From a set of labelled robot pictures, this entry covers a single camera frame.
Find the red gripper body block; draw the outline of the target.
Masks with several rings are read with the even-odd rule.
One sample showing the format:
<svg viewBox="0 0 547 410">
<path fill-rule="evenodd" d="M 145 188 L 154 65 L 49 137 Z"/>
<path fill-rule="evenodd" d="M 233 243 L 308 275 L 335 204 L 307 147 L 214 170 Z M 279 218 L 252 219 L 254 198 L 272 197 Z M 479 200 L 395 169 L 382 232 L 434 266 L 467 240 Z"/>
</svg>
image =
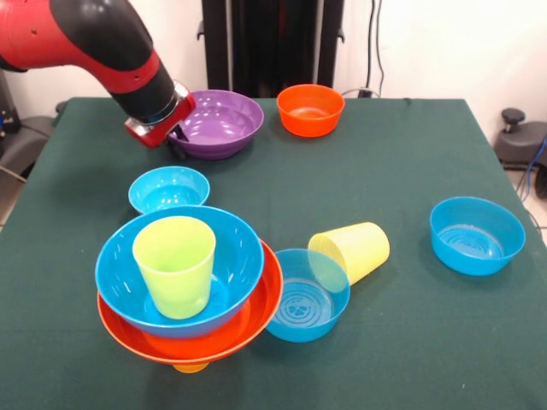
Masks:
<svg viewBox="0 0 547 410">
<path fill-rule="evenodd" d="M 157 148 L 182 120 L 196 108 L 193 95 L 181 83 L 174 83 L 174 107 L 160 120 L 145 124 L 129 117 L 124 127 L 126 131 L 147 148 Z"/>
</svg>

